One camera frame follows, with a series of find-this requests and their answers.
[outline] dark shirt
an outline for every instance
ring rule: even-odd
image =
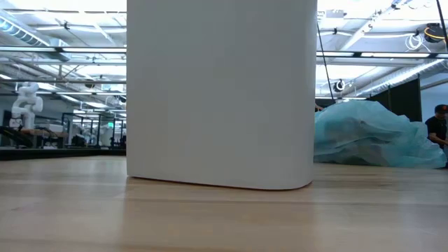
[[[429,118],[425,122],[426,126],[428,126],[428,135],[430,133],[435,133],[435,135],[441,140],[445,140],[447,138],[447,121],[437,119],[435,116]]]

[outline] man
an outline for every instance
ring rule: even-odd
[[[429,118],[425,124],[428,126],[428,138],[436,144],[439,144],[441,149],[448,146],[447,139],[447,121],[445,120],[445,113],[448,112],[447,105],[437,105],[434,108],[435,115]]]

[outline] wooden floor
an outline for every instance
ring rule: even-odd
[[[448,251],[448,171],[320,165],[307,188],[262,192],[125,170],[0,162],[0,251]]]

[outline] white pillar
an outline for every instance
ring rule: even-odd
[[[311,182],[316,0],[132,0],[127,13],[130,176]]]

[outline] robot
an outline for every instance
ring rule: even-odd
[[[9,121],[9,126],[18,129],[34,129],[34,119],[36,112],[42,112],[43,100],[36,96],[39,90],[38,83],[23,83],[18,90],[17,100],[15,100],[11,109],[12,118]]]

